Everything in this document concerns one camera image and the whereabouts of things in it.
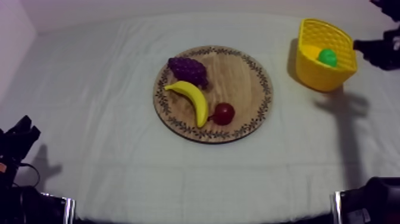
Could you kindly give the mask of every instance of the yellow fruit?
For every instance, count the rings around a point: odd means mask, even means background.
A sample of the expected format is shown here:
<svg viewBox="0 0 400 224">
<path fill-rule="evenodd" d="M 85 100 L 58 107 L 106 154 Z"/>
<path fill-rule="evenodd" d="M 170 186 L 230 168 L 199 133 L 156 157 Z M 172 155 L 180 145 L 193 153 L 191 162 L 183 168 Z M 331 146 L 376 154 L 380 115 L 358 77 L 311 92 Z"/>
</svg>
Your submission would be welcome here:
<svg viewBox="0 0 400 224">
<path fill-rule="evenodd" d="M 172 85 L 165 86 L 164 89 L 187 96 L 195 106 L 197 127 L 205 125 L 208 118 L 208 103 L 199 88 L 190 82 L 178 81 Z"/>
</svg>

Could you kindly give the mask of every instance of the white wall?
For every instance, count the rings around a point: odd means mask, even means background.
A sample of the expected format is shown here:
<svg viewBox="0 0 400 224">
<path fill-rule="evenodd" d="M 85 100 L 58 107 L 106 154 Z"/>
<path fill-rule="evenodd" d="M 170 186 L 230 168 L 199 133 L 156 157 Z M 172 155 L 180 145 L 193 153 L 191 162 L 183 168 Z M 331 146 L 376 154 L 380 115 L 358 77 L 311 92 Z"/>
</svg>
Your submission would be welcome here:
<svg viewBox="0 0 400 224">
<path fill-rule="evenodd" d="M 18 0 L 0 0 L 0 102 L 36 37 Z"/>
<path fill-rule="evenodd" d="M 392 28 L 369 0 L 21 0 L 33 24 L 45 32 L 77 24 L 137 15 L 237 11 L 318 17 Z"/>
</svg>

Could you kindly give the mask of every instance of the decorative border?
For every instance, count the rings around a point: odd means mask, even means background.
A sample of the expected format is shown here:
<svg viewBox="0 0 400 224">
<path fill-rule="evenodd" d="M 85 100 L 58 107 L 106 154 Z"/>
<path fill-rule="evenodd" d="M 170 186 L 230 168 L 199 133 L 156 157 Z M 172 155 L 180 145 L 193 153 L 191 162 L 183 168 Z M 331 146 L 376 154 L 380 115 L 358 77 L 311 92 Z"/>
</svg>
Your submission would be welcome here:
<svg viewBox="0 0 400 224">
<path fill-rule="evenodd" d="M 265 115 L 270 109 L 270 103 L 272 102 L 272 98 L 270 94 L 272 93 L 270 83 L 267 79 L 267 77 L 263 73 L 263 68 L 259 66 L 257 63 L 254 62 L 254 60 L 246 55 L 241 53 L 240 51 L 234 50 L 234 49 L 228 49 L 228 48 L 223 48 L 223 47 L 213 47 L 210 46 L 207 49 L 199 49 L 199 50 L 193 50 L 189 53 L 184 53 L 180 54 L 180 57 L 193 57 L 196 55 L 204 55 L 204 54 L 210 54 L 212 52 L 215 52 L 216 54 L 225 54 L 225 55 L 234 55 L 240 57 L 247 65 L 250 67 L 251 70 L 257 72 L 257 77 L 259 78 L 259 83 L 262 86 L 262 90 L 265 94 L 264 99 L 262 100 L 261 105 L 258 107 L 257 110 L 257 118 L 251 119 L 248 123 L 245 123 L 240 127 L 238 130 L 234 130 L 233 132 L 224 132 L 224 131 L 213 131 L 213 130 L 204 130 L 204 129 L 198 129 L 197 127 L 191 127 L 187 125 L 185 122 L 177 120 L 176 117 L 171 117 L 169 116 L 171 114 L 171 108 L 169 106 L 168 98 L 164 95 L 164 87 L 168 82 L 168 75 L 170 75 L 171 70 L 166 67 L 162 73 L 161 73 L 161 78 L 157 83 L 157 91 L 155 93 L 155 96 L 157 98 L 157 103 L 161 106 L 162 108 L 162 113 L 164 113 L 166 116 L 168 116 L 167 122 L 171 126 L 175 126 L 179 128 L 183 133 L 189 133 L 193 134 L 195 137 L 197 137 L 199 140 L 202 138 L 222 138 L 222 139 L 229 139 L 229 138 L 241 138 L 245 136 L 247 133 L 253 132 L 264 120 L 265 120 Z"/>
</svg>

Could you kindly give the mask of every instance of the white tablecloth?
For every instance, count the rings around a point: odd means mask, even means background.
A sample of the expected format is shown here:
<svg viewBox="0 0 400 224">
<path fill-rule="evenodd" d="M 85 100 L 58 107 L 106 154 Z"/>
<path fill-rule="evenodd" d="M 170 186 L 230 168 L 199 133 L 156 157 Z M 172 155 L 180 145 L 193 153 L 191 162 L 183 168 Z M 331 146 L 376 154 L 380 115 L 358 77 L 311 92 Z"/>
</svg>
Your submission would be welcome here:
<svg viewBox="0 0 400 224">
<path fill-rule="evenodd" d="M 344 85 L 347 97 L 333 100 L 331 112 L 318 107 L 329 97 L 289 75 L 300 21 L 177 14 L 40 35 L 0 104 L 0 127 L 32 118 L 42 135 L 25 161 L 42 175 L 39 190 L 77 199 L 83 217 L 248 223 L 326 211 L 335 190 L 399 175 L 400 74 L 358 54 L 358 73 Z M 355 39 L 382 36 L 383 30 L 335 24 Z M 155 113 L 152 90 L 161 67 L 201 45 L 241 50 L 271 77 L 271 112 L 240 141 L 190 142 Z M 347 110 L 345 100 L 355 105 Z M 33 183 L 35 175 L 21 169 L 18 182 Z"/>
</svg>

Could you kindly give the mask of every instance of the cable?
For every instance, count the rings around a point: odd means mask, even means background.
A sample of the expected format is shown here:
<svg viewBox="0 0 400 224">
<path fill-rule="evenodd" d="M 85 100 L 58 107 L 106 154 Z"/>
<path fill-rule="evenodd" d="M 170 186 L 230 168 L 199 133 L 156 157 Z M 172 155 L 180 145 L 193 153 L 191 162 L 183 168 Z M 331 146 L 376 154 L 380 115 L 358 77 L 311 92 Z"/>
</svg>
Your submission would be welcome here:
<svg viewBox="0 0 400 224">
<path fill-rule="evenodd" d="M 36 183 L 33 185 L 34 187 L 36 187 L 38 184 L 39 184 L 39 182 L 40 182 L 40 173 L 39 173 L 39 171 L 37 170 L 37 168 L 35 168 L 35 166 L 32 166 L 31 164 L 29 164 L 29 163 L 20 163 L 20 166 L 21 167 L 30 167 L 30 168 L 32 168 L 35 172 L 36 172 L 36 174 L 37 174 L 37 181 L 36 181 Z"/>
</svg>

